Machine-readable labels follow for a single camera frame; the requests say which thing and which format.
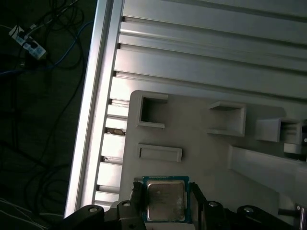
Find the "bolt head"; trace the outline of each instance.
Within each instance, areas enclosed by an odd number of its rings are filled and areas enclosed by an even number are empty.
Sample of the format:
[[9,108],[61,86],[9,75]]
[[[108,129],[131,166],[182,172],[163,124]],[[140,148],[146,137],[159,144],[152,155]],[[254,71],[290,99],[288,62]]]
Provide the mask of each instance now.
[[254,210],[251,207],[245,207],[244,211],[246,211],[247,213],[252,213],[254,212]]
[[217,206],[217,203],[215,203],[215,202],[210,202],[210,203],[209,203],[209,206],[211,206],[211,207],[216,207],[216,206]]
[[129,202],[125,202],[125,203],[123,203],[123,206],[128,207],[128,206],[130,206],[130,203]]
[[96,212],[96,211],[98,211],[98,209],[95,208],[95,207],[93,207],[93,208],[90,208],[89,211],[90,211],[90,212]]

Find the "white wire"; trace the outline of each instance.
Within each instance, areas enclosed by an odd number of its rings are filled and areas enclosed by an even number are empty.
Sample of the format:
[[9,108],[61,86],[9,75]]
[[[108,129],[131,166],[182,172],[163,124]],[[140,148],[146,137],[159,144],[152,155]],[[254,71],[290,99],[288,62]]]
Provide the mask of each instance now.
[[[18,206],[18,205],[16,205],[16,204],[13,204],[13,203],[11,203],[10,201],[7,201],[6,199],[1,198],[1,197],[0,197],[0,202],[6,203],[6,204],[8,204],[8,205],[12,205],[12,206],[14,206],[15,208],[17,207],[17,208],[22,209],[23,211],[31,212],[31,213],[32,213],[32,211],[30,211],[30,210],[28,210],[28,209],[26,209],[26,208],[24,208],[24,207],[20,207],[20,206]],[[63,215],[56,214],[56,213],[39,213],[39,214],[40,214],[40,215],[45,215],[45,216],[50,215],[50,216],[64,217]]]
[[3,198],[1,198],[1,197],[0,197],[0,202],[7,203],[8,205],[12,205],[12,206],[14,206],[14,207],[18,207],[18,208],[20,208],[20,209],[22,209],[23,211],[26,211],[26,212],[31,212],[30,210],[28,210],[28,209],[26,209],[26,208],[24,208],[24,207],[20,207],[20,206],[18,206],[18,205],[16,205],[16,204],[13,204],[13,203],[11,203],[11,202],[9,202],[9,201],[7,201],[6,199],[3,199]]
[[1,24],[0,24],[0,27],[7,28],[7,29],[9,29],[9,30],[12,30],[12,29],[13,29],[13,28],[10,28],[10,27],[8,27],[8,26],[6,26],[6,25],[1,25]]
[[[26,216],[26,217],[27,217],[30,221],[32,221],[34,224],[37,224],[37,225],[39,225],[39,226],[42,227],[42,228],[46,228],[45,226],[42,226],[42,225],[40,225],[40,224],[34,222],[27,214],[23,213],[23,212],[22,212],[21,210],[19,210],[18,208],[20,208],[20,209],[22,209],[22,210],[24,210],[24,211],[27,211],[27,212],[31,212],[30,210],[28,210],[28,209],[26,209],[26,208],[24,208],[24,207],[20,207],[20,206],[18,206],[18,205],[16,205],[16,204],[13,204],[13,203],[11,203],[11,202],[9,202],[9,201],[7,201],[6,199],[3,199],[3,198],[1,198],[1,197],[0,197],[0,202],[5,203],[5,204],[7,204],[7,205],[13,206],[17,211],[19,211],[19,212],[22,213],[24,216]],[[61,217],[61,218],[64,217],[63,215],[55,214],[55,213],[39,213],[39,214],[40,214],[40,215],[43,215],[43,216],[57,216],[57,217]]]
[[44,230],[44,228],[46,228],[46,227],[43,227],[43,226],[41,226],[41,225],[39,225],[39,224],[32,223],[32,222],[30,222],[30,221],[28,221],[28,220],[21,219],[21,218],[19,218],[19,217],[16,217],[16,216],[10,215],[10,214],[8,214],[8,213],[6,213],[6,212],[2,211],[2,210],[0,210],[0,212],[1,212],[1,213],[3,213],[3,214],[5,214],[5,215],[7,215],[7,216],[9,216],[9,217],[12,217],[12,218],[15,218],[15,219],[18,219],[18,220],[21,220],[21,221],[27,222],[27,223],[29,223],[29,224],[32,224],[32,225],[34,225],[35,227],[40,228],[41,230]]
[[27,214],[25,214],[24,212],[22,212],[21,210],[19,210],[17,207],[19,207],[20,209],[23,209],[23,210],[25,210],[25,211],[28,211],[28,212],[31,212],[30,210],[25,209],[25,208],[23,208],[23,207],[20,207],[20,206],[18,206],[18,205],[14,205],[14,204],[10,203],[9,201],[7,201],[7,200],[5,200],[5,199],[3,199],[3,198],[0,198],[0,199],[1,199],[0,202],[5,203],[5,204],[7,204],[7,205],[13,206],[17,211],[19,211],[21,214],[23,214],[25,217],[27,217],[33,224],[35,224],[35,225],[37,225],[37,226],[39,226],[39,227],[41,227],[41,228],[45,228],[45,229],[46,229],[45,226],[40,225],[40,224],[36,223],[35,221],[33,221],[33,220],[31,219],[31,217],[29,217]]

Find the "blue cable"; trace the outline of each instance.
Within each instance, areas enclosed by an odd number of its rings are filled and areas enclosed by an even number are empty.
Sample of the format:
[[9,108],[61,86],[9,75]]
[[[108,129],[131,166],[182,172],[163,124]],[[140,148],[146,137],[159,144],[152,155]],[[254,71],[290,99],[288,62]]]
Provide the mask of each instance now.
[[86,23],[85,25],[83,25],[80,30],[78,31],[76,37],[75,37],[75,40],[73,41],[73,43],[71,44],[71,46],[68,48],[68,50],[66,51],[66,53],[52,66],[47,66],[43,69],[34,69],[34,70],[28,70],[28,69],[21,69],[21,70],[8,70],[8,71],[5,71],[5,72],[2,72],[0,73],[0,76],[3,76],[3,75],[6,75],[6,74],[9,74],[9,73],[19,73],[19,72],[32,72],[32,71],[42,71],[42,70],[47,70],[47,69],[52,69],[54,67],[56,67],[59,63],[61,63],[61,61],[69,54],[69,52],[72,50],[72,48],[74,47],[74,45],[76,44],[77,42],[77,39],[78,37],[80,36],[81,32],[90,24],[92,24],[93,21],[91,22],[88,22]]

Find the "metal frame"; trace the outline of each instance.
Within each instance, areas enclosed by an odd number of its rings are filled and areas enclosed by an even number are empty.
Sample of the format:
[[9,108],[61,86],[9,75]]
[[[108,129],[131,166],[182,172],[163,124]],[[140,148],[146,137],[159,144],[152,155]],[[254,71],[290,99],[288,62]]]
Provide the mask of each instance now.
[[122,5],[97,2],[65,216],[93,202]]
[[125,137],[105,128],[126,130],[135,90],[306,118],[306,3],[260,2],[98,0],[65,216],[88,204],[110,208],[118,196]]

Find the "white power strip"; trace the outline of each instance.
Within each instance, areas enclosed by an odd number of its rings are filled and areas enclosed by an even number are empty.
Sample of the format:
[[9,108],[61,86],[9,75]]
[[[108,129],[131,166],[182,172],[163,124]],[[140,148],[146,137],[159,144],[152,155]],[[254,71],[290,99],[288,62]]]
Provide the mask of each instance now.
[[[9,32],[9,35],[18,42],[21,46],[24,47],[24,49],[28,50],[29,53],[37,60],[40,60],[42,58],[46,57],[46,50],[37,43],[32,37],[25,36],[24,38],[21,38],[18,36],[20,32],[23,32],[24,30],[19,26],[18,29],[16,29],[16,26]],[[32,48],[30,44],[25,43],[26,41],[31,40],[32,43],[36,43],[37,47]]]

